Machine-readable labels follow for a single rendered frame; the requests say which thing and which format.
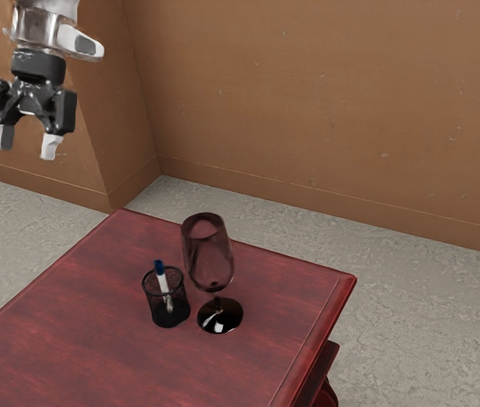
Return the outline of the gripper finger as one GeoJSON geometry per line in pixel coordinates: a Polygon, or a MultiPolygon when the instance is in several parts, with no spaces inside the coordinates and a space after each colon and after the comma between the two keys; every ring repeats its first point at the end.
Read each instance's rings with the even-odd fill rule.
{"type": "Polygon", "coordinates": [[[42,159],[54,160],[64,135],[75,130],[77,102],[76,92],[55,86],[50,81],[42,84],[26,83],[22,111],[35,115],[42,123],[42,159]]]}
{"type": "Polygon", "coordinates": [[[15,126],[25,115],[30,83],[16,78],[12,83],[0,79],[0,150],[10,150],[14,144],[15,126]]]}

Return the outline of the white pen with blue cap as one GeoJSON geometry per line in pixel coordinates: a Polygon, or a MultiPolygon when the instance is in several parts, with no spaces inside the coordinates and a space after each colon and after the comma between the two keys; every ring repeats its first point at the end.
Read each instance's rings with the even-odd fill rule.
{"type": "Polygon", "coordinates": [[[168,286],[166,274],[165,274],[165,265],[161,259],[156,259],[153,262],[155,275],[158,279],[159,288],[163,296],[164,303],[166,305],[166,310],[168,313],[173,311],[173,303],[169,295],[170,289],[168,286]]]}

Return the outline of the dark wine glass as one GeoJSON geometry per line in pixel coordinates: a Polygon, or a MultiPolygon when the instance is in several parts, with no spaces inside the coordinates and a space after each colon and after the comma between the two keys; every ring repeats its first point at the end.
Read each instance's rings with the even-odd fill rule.
{"type": "Polygon", "coordinates": [[[214,213],[191,215],[181,224],[184,265],[193,285],[212,299],[197,313],[197,323],[211,334],[228,333],[240,326],[243,307],[221,296],[234,277],[234,258],[225,222],[214,213]]]}

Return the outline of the black mesh pen holder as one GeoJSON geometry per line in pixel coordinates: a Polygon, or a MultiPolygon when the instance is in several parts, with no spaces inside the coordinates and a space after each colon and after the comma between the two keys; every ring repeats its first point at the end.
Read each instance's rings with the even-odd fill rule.
{"type": "Polygon", "coordinates": [[[142,279],[142,290],[156,326],[172,328],[189,318],[191,307],[179,268],[165,265],[160,275],[155,269],[148,271],[142,279]]]}

